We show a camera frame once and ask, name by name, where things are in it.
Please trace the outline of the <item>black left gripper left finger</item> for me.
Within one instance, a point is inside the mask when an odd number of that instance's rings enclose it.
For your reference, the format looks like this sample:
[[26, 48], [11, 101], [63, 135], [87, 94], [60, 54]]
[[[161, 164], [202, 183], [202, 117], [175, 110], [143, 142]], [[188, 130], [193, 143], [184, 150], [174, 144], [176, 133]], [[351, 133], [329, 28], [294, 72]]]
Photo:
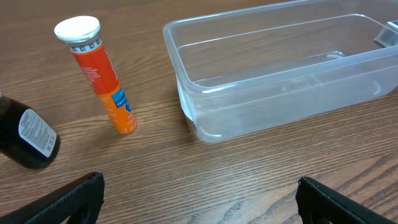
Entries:
[[96, 223], [104, 203], [104, 176], [90, 172], [1, 217], [1, 223]]

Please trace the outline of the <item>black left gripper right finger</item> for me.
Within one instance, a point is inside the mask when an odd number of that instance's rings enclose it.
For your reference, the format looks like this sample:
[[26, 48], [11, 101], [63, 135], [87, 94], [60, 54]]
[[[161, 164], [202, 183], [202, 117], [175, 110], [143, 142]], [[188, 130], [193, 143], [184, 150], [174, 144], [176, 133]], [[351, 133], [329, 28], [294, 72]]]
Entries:
[[396, 224], [311, 177], [299, 179], [295, 199], [303, 224]]

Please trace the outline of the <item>clear plastic container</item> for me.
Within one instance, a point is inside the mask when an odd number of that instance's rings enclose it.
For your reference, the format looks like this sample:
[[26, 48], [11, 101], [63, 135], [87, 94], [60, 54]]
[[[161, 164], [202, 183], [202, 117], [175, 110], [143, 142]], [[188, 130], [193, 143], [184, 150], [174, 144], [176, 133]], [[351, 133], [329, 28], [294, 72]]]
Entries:
[[397, 87], [397, 45], [374, 39], [397, 2], [288, 1], [172, 21], [163, 36], [198, 139], [218, 142]]

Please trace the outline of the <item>white blue plaster box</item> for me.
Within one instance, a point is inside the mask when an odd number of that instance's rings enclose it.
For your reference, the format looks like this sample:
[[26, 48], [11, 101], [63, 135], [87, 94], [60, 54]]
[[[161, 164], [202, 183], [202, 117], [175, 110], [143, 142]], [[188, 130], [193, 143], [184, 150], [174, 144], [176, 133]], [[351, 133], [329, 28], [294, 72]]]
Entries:
[[397, 45], [397, 38], [397, 21], [389, 21], [374, 40], [382, 47], [393, 47]]

